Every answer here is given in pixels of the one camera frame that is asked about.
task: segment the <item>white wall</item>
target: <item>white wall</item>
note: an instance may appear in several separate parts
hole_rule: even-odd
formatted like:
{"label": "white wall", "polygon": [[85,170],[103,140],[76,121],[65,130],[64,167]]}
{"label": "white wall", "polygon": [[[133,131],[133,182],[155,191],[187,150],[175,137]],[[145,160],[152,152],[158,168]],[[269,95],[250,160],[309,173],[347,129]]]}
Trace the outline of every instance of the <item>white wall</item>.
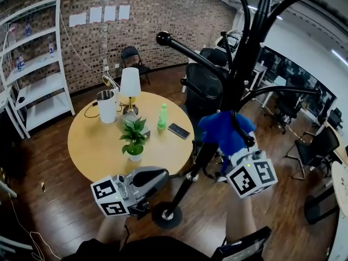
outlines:
{"label": "white wall", "polygon": [[[343,131],[348,133],[348,68],[331,51],[285,22],[272,26],[265,44],[304,68],[334,93],[337,97],[334,106],[342,111]],[[348,134],[343,139],[347,145]]]}

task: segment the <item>white paper sheet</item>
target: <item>white paper sheet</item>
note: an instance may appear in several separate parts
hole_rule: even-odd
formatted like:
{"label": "white paper sheet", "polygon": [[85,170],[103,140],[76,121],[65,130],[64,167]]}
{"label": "white paper sheet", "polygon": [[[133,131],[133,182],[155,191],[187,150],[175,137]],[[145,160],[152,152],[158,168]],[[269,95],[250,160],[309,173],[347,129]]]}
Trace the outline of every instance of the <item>white paper sheet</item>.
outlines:
{"label": "white paper sheet", "polygon": [[86,24],[86,13],[71,15],[69,17],[69,27]]}
{"label": "white paper sheet", "polygon": [[130,5],[120,6],[120,12],[119,12],[119,20],[129,20],[129,11],[131,9]]}
{"label": "white paper sheet", "polygon": [[102,20],[103,7],[92,7],[89,13],[89,23],[99,23]]}
{"label": "white paper sheet", "polygon": [[105,6],[104,21],[115,21],[116,6]]}

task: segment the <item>white marker cube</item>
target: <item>white marker cube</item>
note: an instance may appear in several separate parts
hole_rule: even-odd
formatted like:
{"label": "white marker cube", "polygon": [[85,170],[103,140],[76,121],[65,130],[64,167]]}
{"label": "white marker cube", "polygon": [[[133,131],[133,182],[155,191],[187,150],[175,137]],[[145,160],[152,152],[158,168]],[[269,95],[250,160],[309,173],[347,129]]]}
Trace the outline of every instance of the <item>white marker cube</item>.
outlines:
{"label": "white marker cube", "polygon": [[105,216],[129,215],[128,208],[111,176],[91,184],[94,200]]}
{"label": "white marker cube", "polygon": [[278,182],[270,159],[244,160],[226,177],[240,198],[258,194]]}

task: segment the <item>smartphone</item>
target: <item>smartphone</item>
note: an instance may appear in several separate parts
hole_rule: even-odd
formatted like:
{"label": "smartphone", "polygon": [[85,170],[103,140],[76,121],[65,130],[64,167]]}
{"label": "smartphone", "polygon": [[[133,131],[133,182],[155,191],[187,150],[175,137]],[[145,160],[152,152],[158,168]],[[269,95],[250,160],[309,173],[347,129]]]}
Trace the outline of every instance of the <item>smartphone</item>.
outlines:
{"label": "smartphone", "polygon": [[186,139],[190,133],[187,130],[184,130],[183,128],[179,127],[177,124],[171,124],[168,127],[168,130],[171,132],[174,132],[176,135],[179,135],[182,139]]}

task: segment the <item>round wooden table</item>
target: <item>round wooden table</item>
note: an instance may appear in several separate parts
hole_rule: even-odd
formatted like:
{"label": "round wooden table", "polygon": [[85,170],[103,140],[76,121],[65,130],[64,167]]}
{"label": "round wooden table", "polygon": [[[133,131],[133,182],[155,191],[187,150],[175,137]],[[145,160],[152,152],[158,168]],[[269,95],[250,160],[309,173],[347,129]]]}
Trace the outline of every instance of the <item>round wooden table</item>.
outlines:
{"label": "round wooden table", "polygon": [[[128,101],[128,98],[121,97],[122,103],[127,104]],[[141,92],[136,98],[138,117],[146,118],[145,125],[151,131],[144,145],[142,160],[138,163],[129,160],[127,153],[122,154],[122,146],[126,144],[124,140],[120,140],[123,134],[120,117],[122,112],[118,112],[116,122],[105,124],[99,116],[96,118],[84,116],[91,103],[86,105],[73,120],[67,145],[77,169],[92,182],[107,175],[128,174],[139,166],[148,165],[166,168],[172,175],[178,173],[189,160],[194,129],[186,113],[175,103],[148,92]],[[184,140],[167,129],[158,132],[157,122],[163,103],[167,105],[168,110],[167,127],[175,123],[184,128],[190,132],[187,139]],[[86,113],[87,116],[97,114],[98,106],[91,107]]]}

